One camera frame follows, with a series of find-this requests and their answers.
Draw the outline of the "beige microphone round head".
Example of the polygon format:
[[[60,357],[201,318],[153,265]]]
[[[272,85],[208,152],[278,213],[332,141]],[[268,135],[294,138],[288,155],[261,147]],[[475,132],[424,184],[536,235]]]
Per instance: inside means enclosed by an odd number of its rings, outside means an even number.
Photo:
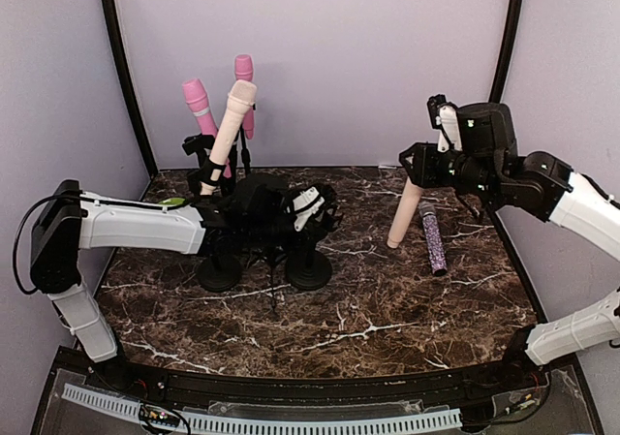
[[[416,213],[421,196],[422,189],[407,179],[387,235],[387,246],[389,248],[396,249],[403,241]]]

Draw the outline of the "black tripod mic stand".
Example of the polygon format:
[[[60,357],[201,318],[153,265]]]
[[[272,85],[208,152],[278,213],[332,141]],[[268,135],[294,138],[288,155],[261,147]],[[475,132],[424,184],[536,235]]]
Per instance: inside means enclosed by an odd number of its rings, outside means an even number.
[[[337,210],[337,194],[329,184],[316,182],[294,192],[294,197],[285,205],[285,214],[293,223],[293,233],[261,252],[261,259],[269,267],[272,294],[274,271],[280,263],[285,264],[285,280],[300,292],[316,291],[329,282],[332,264],[318,251],[317,244],[339,227],[343,215],[338,215]]]

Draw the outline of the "purple rhinestone microphone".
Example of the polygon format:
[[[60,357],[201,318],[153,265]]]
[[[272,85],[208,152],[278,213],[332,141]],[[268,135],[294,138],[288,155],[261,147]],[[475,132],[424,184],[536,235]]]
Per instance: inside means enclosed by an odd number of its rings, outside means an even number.
[[[443,276],[447,273],[447,262],[435,207],[430,202],[422,201],[418,204],[418,213],[426,239],[431,272],[434,276]]]

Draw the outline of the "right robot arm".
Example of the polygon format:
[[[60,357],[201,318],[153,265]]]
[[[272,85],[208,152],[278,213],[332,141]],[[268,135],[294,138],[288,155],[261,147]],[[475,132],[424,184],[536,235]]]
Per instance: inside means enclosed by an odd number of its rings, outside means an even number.
[[[544,152],[519,155],[509,107],[475,103],[458,107],[445,96],[429,98],[436,143],[418,142],[399,155],[410,181],[421,189],[451,188],[477,197],[489,211],[509,205],[619,256],[619,203],[589,176]],[[532,367],[619,338],[619,293],[551,323],[519,329],[494,381],[514,390]]]

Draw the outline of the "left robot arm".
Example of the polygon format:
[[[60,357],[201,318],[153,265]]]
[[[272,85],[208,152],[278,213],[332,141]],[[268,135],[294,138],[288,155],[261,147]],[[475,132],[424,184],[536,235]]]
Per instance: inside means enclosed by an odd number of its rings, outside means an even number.
[[[136,248],[198,256],[198,282],[213,293],[238,284],[239,259],[249,255],[272,266],[284,262],[287,280],[312,291],[332,275],[330,261],[316,245],[340,221],[330,186],[292,188],[268,173],[250,174],[224,197],[194,196],[169,204],[108,198],[68,179],[35,206],[41,213],[31,232],[29,292],[52,301],[86,355],[100,363],[100,378],[116,392],[130,391],[137,372],[120,357],[119,340],[82,283],[79,251]]]

